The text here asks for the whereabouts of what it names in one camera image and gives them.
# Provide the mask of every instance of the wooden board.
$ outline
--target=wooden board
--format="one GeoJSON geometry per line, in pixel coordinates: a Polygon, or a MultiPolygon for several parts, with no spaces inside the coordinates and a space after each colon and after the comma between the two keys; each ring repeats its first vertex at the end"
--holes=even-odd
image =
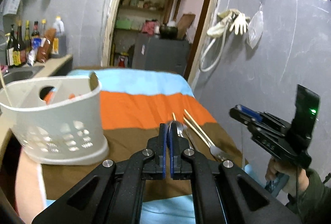
{"type": "Polygon", "coordinates": [[[186,30],[188,27],[191,26],[195,19],[195,14],[183,14],[182,18],[180,18],[177,28],[178,34],[177,39],[183,39],[184,35],[186,34],[186,30]]]}

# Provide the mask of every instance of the human hand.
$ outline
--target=human hand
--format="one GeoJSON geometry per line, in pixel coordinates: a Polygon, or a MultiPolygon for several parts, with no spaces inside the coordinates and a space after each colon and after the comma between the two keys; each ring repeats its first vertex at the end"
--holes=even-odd
{"type": "Polygon", "coordinates": [[[292,197],[296,196],[297,172],[299,194],[302,194],[309,186],[309,178],[307,177],[306,171],[304,169],[296,167],[287,161],[276,161],[275,158],[272,157],[268,164],[265,179],[267,181],[275,180],[277,172],[290,176],[289,181],[283,187],[283,191],[285,193],[289,193],[292,197]]]}

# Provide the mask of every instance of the bowl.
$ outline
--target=bowl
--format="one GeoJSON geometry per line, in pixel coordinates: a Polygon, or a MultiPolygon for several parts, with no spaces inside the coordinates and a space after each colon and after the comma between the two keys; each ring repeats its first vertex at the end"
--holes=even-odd
{"type": "Polygon", "coordinates": [[[174,26],[160,26],[160,36],[164,39],[176,39],[178,34],[178,28],[174,26]]]}

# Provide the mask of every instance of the white paper sign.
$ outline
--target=white paper sign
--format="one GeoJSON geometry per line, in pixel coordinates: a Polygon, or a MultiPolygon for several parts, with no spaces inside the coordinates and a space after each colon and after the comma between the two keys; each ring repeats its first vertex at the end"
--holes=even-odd
{"type": "Polygon", "coordinates": [[[6,0],[3,15],[16,14],[21,0],[6,0]]]}

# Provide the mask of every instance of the storage shelf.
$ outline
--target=storage shelf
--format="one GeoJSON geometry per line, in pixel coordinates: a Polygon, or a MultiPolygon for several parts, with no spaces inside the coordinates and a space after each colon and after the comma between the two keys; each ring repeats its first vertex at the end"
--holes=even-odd
{"type": "Polygon", "coordinates": [[[159,15],[163,13],[163,11],[159,11],[159,10],[150,10],[150,9],[144,9],[144,8],[132,7],[132,6],[121,6],[120,9],[137,10],[137,11],[149,12],[149,13],[154,13],[154,14],[159,14],[159,15]]]}
{"type": "Polygon", "coordinates": [[[141,30],[135,30],[135,29],[123,29],[123,28],[115,28],[116,30],[123,30],[123,31],[131,31],[131,32],[136,32],[136,33],[140,33],[141,30]]]}

